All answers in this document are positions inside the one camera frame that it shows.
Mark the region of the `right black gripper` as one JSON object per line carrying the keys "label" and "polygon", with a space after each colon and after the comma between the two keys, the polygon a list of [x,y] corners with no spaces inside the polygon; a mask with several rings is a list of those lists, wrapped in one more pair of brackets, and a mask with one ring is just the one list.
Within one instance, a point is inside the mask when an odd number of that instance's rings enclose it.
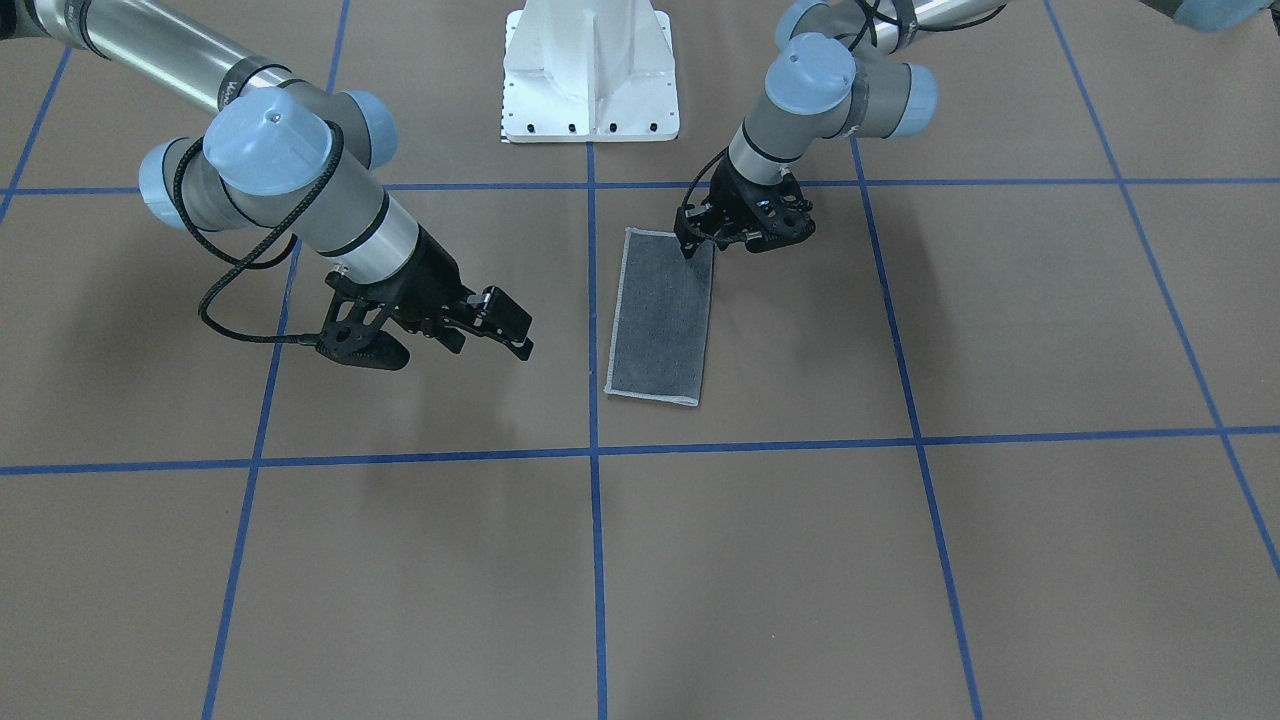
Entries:
{"label": "right black gripper", "polygon": [[465,332],[494,340],[522,363],[531,357],[532,316],[498,286],[479,293],[466,288],[457,261],[426,229],[417,229],[410,259],[389,282],[394,295],[390,319],[406,332],[435,340],[451,354],[461,354],[465,333],[451,311],[463,302]]}

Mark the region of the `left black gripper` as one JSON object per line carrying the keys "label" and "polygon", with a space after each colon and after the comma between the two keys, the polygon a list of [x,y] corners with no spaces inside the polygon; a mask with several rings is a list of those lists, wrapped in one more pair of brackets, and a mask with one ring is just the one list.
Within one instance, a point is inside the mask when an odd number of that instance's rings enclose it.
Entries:
{"label": "left black gripper", "polygon": [[799,241],[801,186],[790,173],[777,184],[758,184],[722,159],[705,205],[680,205],[673,232],[685,260],[692,260],[704,243],[719,250],[721,241]]}

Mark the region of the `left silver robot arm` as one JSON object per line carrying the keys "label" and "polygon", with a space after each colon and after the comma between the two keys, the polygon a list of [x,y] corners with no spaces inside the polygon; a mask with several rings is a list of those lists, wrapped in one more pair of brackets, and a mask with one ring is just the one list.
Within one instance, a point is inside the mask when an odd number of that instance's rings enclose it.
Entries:
{"label": "left silver robot arm", "polygon": [[765,252],[808,240],[812,204],[794,168],[819,138],[920,133],[940,101],[934,74],[893,55],[920,38],[975,28],[1002,1],[795,1],[774,28],[777,58],[733,137],[703,169],[700,202],[675,213],[680,252],[740,243]]}

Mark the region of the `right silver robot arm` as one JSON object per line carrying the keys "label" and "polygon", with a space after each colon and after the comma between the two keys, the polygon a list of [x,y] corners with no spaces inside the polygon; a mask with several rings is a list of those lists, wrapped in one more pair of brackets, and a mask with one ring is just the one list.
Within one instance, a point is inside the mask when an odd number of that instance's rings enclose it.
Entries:
{"label": "right silver robot arm", "polygon": [[[84,50],[211,114],[200,137],[145,156],[138,188],[160,222],[227,264],[198,302],[216,333],[381,370],[410,360],[388,323],[453,354],[475,336],[530,357],[530,314],[495,286],[468,288],[456,260],[375,177],[398,149],[396,122],[375,95],[311,85],[159,1],[5,1],[3,37]],[[251,334],[212,318],[230,282],[283,263],[298,245],[332,264],[320,331]]]}

